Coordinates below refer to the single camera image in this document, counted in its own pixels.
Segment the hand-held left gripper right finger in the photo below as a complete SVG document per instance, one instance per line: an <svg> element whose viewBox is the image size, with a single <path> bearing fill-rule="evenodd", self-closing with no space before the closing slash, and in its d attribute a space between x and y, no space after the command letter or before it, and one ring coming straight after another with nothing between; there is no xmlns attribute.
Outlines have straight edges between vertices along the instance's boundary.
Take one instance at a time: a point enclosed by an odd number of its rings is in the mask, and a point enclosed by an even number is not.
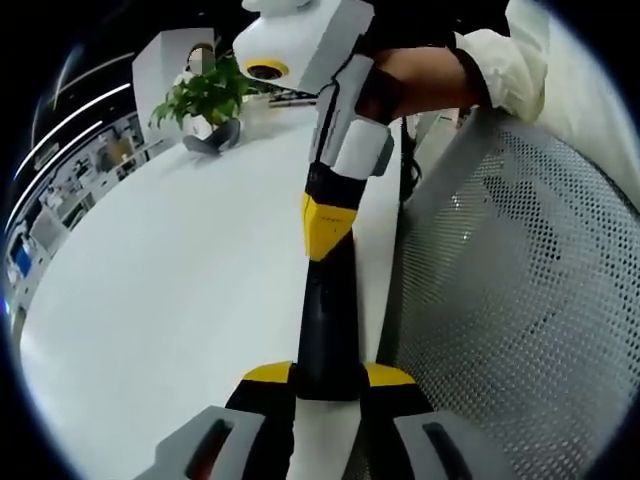
<svg viewBox="0 0 640 480"><path fill-rule="evenodd" d="M374 479L498 479L500 449L464 417L435 410L414 378L378 363L348 379L360 402Z"/></svg>

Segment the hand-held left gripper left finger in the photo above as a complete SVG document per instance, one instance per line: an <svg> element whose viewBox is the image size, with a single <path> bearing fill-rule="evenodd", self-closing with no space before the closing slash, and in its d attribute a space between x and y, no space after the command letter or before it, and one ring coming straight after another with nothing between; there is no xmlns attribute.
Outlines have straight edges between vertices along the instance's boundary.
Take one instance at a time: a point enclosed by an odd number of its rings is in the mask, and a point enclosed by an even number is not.
<svg viewBox="0 0 640 480"><path fill-rule="evenodd" d="M294 450L290 361L244 375L226 404L209 406L156 446L139 479L284 479Z"/></svg>

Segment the person's right hand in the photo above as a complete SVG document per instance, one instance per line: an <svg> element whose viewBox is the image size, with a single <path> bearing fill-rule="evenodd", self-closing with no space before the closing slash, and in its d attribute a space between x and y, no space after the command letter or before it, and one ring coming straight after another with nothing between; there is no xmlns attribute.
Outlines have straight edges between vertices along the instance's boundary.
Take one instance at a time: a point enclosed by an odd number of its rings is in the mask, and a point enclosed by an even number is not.
<svg viewBox="0 0 640 480"><path fill-rule="evenodd" d="M418 113L491 103L479 66L458 48L388 49L376 55L375 66L395 80L358 102L356 112L365 118L389 123Z"/></svg>

